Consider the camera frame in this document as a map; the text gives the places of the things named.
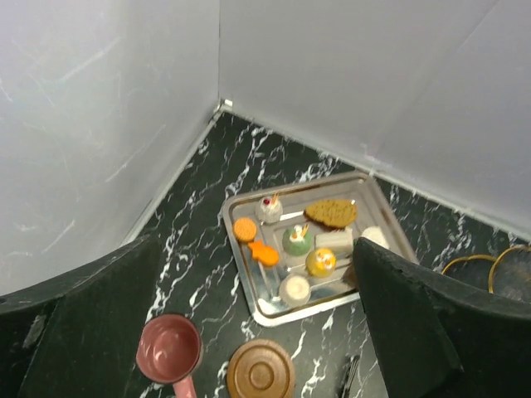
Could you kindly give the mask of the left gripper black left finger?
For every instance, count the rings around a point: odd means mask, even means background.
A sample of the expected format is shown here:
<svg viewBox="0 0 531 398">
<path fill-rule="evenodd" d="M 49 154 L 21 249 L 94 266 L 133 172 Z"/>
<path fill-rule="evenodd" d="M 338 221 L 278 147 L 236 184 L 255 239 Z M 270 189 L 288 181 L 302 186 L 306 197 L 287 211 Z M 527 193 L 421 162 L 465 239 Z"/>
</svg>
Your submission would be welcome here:
<svg viewBox="0 0 531 398">
<path fill-rule="evenodd" d="M 3 397 L 123 397 L 162 265 L 154 234 L 1 297 Z"/>
</svg>

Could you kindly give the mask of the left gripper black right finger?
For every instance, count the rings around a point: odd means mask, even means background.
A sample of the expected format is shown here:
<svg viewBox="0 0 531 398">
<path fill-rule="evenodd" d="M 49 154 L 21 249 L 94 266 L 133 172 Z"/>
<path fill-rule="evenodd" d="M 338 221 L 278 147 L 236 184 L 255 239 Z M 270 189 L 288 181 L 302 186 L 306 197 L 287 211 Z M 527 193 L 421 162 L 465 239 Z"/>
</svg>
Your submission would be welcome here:
<svg viewBox="0 0 531 398">
<path fill-rule="evenodd" d="M 405 260 L 365 238 L 353 268 L 391 397 L 528 397 L 530 306 Z"/>
</svg>

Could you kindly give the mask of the pink patterned mug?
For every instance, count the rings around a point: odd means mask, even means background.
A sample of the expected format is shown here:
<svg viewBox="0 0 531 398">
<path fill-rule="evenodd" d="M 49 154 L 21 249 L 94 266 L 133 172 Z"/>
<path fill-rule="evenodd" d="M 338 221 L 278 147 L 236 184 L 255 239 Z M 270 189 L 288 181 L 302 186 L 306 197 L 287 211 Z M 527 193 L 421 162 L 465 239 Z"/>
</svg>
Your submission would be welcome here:
<svg viewBox="0 0 531 398">
<path fill-rule="evenodd" d="M 192 321 L 181 314 L 167 313 L 144 325 L 136 364 L 151 381 L 172 386 L 177 397 L 195 397 L 192 374 L 202 354 L 202 339 Z"/>
</svg>

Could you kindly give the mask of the black metal tongs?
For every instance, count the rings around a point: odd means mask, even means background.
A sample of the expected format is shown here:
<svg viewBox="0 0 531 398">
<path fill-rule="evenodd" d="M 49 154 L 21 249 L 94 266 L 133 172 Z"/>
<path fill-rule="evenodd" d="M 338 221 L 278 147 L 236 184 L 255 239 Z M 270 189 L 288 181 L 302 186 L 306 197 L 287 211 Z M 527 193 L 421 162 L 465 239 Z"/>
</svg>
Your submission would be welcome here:
<svg viewBox="0 0 531 398">
<path fill-rule="evenodd" d="M 350 391 L 353 385 L 353 380 L 358 369 L 358 363 L 360 360 L 360 355 L 356 354 L 351 356 L 348 361 L 348 368 L 343 378 L 343 384 L 339 390 L 339 398 L 349 398 Z"/>
</svg>

